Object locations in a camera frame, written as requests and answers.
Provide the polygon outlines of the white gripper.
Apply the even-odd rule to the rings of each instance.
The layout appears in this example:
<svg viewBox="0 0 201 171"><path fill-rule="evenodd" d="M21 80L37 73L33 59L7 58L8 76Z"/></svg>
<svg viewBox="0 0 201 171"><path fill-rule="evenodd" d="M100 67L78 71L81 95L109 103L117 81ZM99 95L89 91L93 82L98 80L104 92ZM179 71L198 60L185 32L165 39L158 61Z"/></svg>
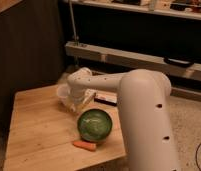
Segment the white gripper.
<svg viewBox="0 0 201 171"><path fill-rule="evenodd" d="M69 91L69 97L73 104L69 107L70 111L76 113L76 106L78 105L81 105L80 109L84 109L94 99L95 95L95 92L91 92L88 89L71 88Z"/></svg>

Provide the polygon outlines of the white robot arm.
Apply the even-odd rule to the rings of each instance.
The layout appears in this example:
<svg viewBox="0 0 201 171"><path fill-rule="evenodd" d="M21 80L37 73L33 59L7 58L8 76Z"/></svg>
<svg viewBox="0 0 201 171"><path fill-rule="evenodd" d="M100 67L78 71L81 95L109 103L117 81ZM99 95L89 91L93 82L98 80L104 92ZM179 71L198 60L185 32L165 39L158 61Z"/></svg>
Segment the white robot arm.
<svg viewBox="0 0 201 171"><path fill-rule="evenodd" d="M130 171L181 171L166 100L168 77L146 69L92 75L81 68L68 76L70 96L79 103L88 88L117 94L117 108Z"/></svg>

